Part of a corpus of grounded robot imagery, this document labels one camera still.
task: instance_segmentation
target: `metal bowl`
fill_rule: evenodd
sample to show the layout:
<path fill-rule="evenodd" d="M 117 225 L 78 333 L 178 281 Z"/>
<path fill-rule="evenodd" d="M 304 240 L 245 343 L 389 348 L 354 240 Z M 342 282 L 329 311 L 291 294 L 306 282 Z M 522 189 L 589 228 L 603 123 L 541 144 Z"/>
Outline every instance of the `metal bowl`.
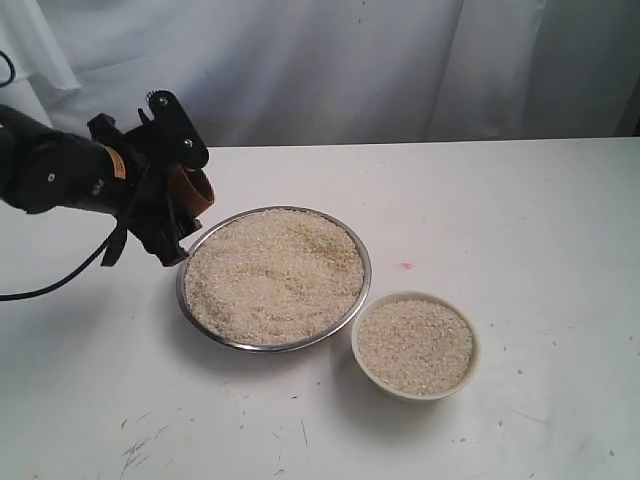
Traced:
<path fill-rule="evenodd" d="M 335 218 L 327 215 L 326 213 L 318 212 L 316 210 L 311 210 L 309 208 L 291 207 L 291 206 L 263 207 L 263 208 L 257 208 L 255 210 L 249 210 L 248 212 L 244 212 L 244 213 L 239 213 L 238 215 L 234 215 L 218 223 L 213 228 L 207 230 L 193 244 L 193 246 L 189 250 L 189 256 L 193 255 L 195 251 L 198 248 L 200 248 L 200 246 L 204 243 L 204 241 L 207 238 L 209 238 L 211 235 L 215 234 L 218 230 L 226 227 L 227 225 L 230 225 L 236 220 L 239 220 L 244 217 L 248 217 L 249 215 L 253 215 L 255 213 L 265 212 L 268 210 L 294 210 L 298 212 L 314 213 L 316 215 L 319 215 L 325 218 L 326 220 L 329 220 L 331 223 L 337 225 L 338 227 L 342 228 L 347 233 L 347 235 L 349 235 L 351 240 L 353 240 L 353 243 L 356 246 L 356 250 L 358 251 L 358 254 L 360 255 L 360 258 L 362 260 L 362 266 L 364 269 L 364 278 L 362 282 L 362 290 L 360 290 L 360 295 L 358 295 L 358 298 L 356 299 L 353 306 L 349 309 L 347 313 L 345 313 L 345 315 L 340 320 L 338 320 L 336 323 L 334 323 L 329 328 L 327 328 L 326 330 L 320 333 L 316 333 L 311 337 L 303 338 L 302 340 L 297 340 L 295 342 L 285 343 L 280 345 L 250 345 L 245 343 L 239 343 L 234 340 L 221 337 L 220 335 L 217 335 L 209 331 L 196 319 L 195 315 L 193 315 L 193 312 L 191 312 L 189 305 L 187 304 L 186 285 L 185 285 L 185 276 L 187 273 L 187 268 L 189 267 L 189 260 L 182 262 L 182 265 L 180 265 L 180 269 L 178 270 L 178 278 L 176 282 L 176 291 L 178 294 L 178 303 L 180 304 L 180 309 L 182 310 L 182 313 L 184 314 L 184 316 L 187 317 L 187 319 L 191 322 L 191 324 L 194 327 L 196 327 L 198 330 L 200 330 L 200 332 L 204 333 L 207 337 L 215 340 L 216 342 L 231 348 L 236 348 L 238 350 L 245 350 L 248 352 L 291 352 L 293 350 L 298 350 L 300 348 L 313 345 L 314 343 L 317 343 L 320 340 L 324 340 L 330 335 L 333 335 L 334 333 L 336 333 L 338 330 L 344 327 L 347 323 L 349 323 L 351 319 L 353 319 L 356 316 L 356 314 L 362 308 L 362 305 L 364 304 L 364 301 L 367 298 L 367 294 L 369 293 L 369 287 L 371 286 L 371 260 L 369 259 L 369 254 L 364 244 L 362 243 L 362 240 L 360 240 L 360 238 L 358 238 L 358 236 L 353 232 L 353 230 L 347 227 L 344 223 L 340 222 L 339 220 L 336 220 Z"/>

